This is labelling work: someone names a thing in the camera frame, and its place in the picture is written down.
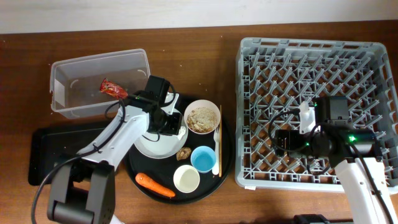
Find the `pink bowl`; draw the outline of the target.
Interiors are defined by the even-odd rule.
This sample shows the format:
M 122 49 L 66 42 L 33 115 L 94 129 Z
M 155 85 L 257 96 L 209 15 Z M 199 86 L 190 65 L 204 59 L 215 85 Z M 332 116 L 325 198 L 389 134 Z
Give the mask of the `pink bowl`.
M 220 125 L 221 121 L 220 109 L 208 100 L 195 100 L 189 103 L 183 117 L 188 129 L 195 134 L 209 134 Z

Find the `blue cup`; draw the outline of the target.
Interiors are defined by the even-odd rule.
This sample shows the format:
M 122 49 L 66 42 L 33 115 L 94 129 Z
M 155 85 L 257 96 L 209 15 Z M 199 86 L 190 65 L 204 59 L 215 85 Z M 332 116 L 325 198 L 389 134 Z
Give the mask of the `blue cup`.
M 216 164 L 215 152 L 208 146 L 199 146 L 193 150 L 190 161 L 197 171 L 207 173 Z

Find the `white cup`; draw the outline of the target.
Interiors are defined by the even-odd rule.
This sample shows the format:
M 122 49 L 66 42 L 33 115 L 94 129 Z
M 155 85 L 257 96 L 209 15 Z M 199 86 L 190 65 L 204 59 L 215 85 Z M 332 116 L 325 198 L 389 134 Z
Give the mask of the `white cup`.
M 188 194 L 198 188 L 200 175 L 193 166 L 182 165 L 175 171 L 173 181 L 177 190 Z

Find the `red snack wrapper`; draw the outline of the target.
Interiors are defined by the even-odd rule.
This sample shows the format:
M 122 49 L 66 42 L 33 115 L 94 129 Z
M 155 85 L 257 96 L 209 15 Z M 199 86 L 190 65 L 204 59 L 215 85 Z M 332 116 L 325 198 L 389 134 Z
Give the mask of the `red snack wrapper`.
M 100 92 L 108 94 L 116 99 L 126 99 L 128 97 L 128 93 L 121 86 L 109 81 L 105 78 L 99 88 Z

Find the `rice and food scraps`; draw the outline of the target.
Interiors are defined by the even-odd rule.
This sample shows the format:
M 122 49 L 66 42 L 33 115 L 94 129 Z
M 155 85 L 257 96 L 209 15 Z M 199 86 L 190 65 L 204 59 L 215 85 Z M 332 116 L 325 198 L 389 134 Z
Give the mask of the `rice and food scraps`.
M 209 133 L 217 126 L 217 115 L 209 108 L 196 108 L 187 117 L 188 127 L 197 133 Z

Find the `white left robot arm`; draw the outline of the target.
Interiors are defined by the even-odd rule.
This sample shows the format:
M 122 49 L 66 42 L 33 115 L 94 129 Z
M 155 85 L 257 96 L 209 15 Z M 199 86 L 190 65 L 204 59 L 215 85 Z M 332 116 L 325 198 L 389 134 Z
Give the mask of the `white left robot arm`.
M 145 133 L 177 135 L 182 116 L 174 111 L 178 93 L 165 101 L 145 91 L 119 100 L 112 122 L 74 157 L 58 163 L 35 193 L 30 218 L 36 223 L 39 196 L 50 184 L 47 217 L 57 223 L 119 223 L 114 213 L 115 172 L 131 146 Z

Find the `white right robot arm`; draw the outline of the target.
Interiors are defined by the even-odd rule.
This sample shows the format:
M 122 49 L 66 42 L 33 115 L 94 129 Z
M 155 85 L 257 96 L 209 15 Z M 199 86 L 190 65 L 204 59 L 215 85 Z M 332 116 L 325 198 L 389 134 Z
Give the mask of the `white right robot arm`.
M 321 128 L 320 132 L 277 130 L 273 147 L 303 157 L 327 159 L 348 198 L 355 223 L 397 223 L 383 156 L 367 129 Z

